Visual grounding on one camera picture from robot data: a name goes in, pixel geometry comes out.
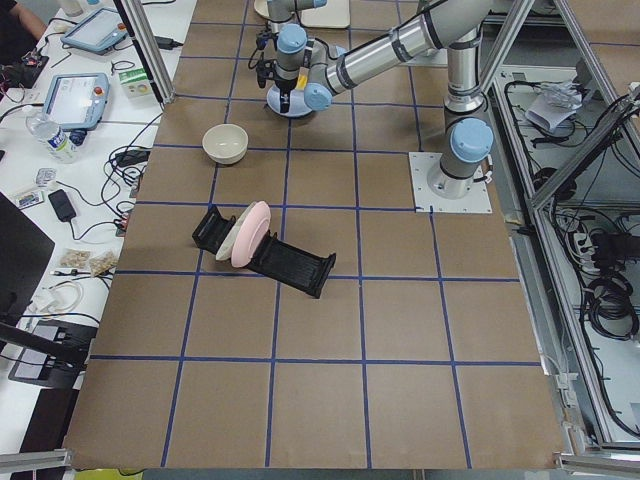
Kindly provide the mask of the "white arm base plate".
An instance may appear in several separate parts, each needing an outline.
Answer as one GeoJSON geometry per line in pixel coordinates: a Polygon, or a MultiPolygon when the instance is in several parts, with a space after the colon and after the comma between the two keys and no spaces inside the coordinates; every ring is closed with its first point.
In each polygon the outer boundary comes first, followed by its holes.
{"type": "Polygon", "coordinates": [[[409,152],[415,210],[422,213],[492,214],[488,183],[482,167],[467,179],[447,176],[438,152],[409,152]]]}

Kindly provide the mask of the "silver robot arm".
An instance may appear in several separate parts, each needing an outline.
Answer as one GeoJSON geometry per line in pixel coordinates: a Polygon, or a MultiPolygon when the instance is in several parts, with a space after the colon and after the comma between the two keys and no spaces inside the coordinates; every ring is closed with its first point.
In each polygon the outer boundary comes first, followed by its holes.
{"type": "Polygon", "coordinates": [[[448,85],[444,100],[447,148],[427,175],[441,198],[466,196],[479,165],[489,156],[494,134],[481,116],[487,103],[480,86],[481,24],[489,1],[430,1],[416,14],[351,50],[311,37],[294,23],[296,13],[321,7],[319,1],[270,1],[267,37],[275,56],[260,58],[257,83],[273,82],[275,111],[289,112],[300,71],[307,71],[302,102],[311,111],[328,109],[335,96],[429,51],[447,52],[448,85]]]}
{"type": "Polygon", "coordinates": [[[264,1],[266,27],[256,35],[256,50],[263,52],[272,43],[276,58],[261,53],[254,68],[258,84],[275,83],[287,98],[296,89],[300,69],[310,69],[316,41],[306,27],[346,28],[351,23],[348,1],[264,1]]]}

